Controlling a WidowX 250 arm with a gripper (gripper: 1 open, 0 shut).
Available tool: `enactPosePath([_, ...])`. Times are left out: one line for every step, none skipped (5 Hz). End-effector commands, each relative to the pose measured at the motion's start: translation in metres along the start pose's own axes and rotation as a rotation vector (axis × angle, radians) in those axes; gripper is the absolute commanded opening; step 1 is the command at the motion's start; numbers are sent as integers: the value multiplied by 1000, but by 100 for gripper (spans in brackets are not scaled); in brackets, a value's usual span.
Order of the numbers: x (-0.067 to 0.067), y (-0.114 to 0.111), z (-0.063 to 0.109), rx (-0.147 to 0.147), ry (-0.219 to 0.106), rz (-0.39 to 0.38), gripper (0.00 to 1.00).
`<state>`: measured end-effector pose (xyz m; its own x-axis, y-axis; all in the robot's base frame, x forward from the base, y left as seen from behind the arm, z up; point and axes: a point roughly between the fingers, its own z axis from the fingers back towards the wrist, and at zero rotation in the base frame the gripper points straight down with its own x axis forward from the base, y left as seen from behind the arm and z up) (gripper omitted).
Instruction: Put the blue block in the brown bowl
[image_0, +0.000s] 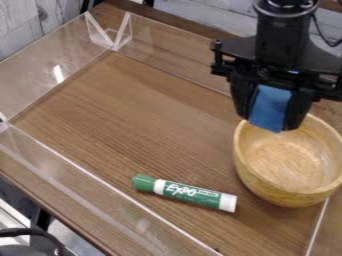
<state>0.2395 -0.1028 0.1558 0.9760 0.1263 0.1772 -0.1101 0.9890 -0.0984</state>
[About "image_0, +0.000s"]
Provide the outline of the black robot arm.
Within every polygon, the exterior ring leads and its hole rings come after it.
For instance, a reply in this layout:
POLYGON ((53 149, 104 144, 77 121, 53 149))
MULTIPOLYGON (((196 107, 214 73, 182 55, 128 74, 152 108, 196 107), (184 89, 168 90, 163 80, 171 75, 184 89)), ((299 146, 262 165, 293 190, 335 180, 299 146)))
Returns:
POLYGON ((342 101, 342 57, 310 39, 319 0, 255 0, 256 34, 211 42, 238 115, 279 133, 298 129, 311 104, 342 101))

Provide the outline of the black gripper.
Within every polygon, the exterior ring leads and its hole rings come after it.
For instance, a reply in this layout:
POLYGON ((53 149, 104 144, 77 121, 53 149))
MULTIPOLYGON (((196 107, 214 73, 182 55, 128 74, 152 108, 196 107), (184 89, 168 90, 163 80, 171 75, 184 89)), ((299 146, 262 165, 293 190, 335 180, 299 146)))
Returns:
POLYGON ((254 37, 214 40, 211 74, 230 82, 238 115, 248 119, 256 83, 294 91, 287 103, 283 130, 295 130, 313 101, 342 101, 342 59, 309 42, 290 58, 286 54, 258 56, 254 37))

